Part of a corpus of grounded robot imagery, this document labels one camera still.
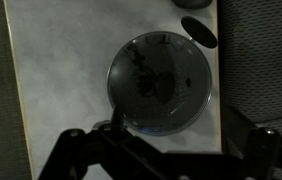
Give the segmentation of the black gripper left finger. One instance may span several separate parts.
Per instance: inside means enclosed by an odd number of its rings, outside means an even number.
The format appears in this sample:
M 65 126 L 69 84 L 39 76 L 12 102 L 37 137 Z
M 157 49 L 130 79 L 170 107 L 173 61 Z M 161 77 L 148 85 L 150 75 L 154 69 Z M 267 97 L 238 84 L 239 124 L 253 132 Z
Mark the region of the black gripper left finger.
M 124 107 L 122 105 L 116 105 L 111 117 L 110 127 L 112 130 L 123 131 L 124 130 Z

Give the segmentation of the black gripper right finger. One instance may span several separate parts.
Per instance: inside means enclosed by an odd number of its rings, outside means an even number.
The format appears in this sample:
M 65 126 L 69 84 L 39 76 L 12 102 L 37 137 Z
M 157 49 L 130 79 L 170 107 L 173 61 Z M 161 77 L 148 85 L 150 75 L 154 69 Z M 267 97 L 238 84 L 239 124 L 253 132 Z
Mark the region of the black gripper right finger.
M 239 110 L 233 107 L 223 107 L 223 150 L 230 155 L 243 157 L 249 131 L 255 127 L 255 123 L 245 117 Z

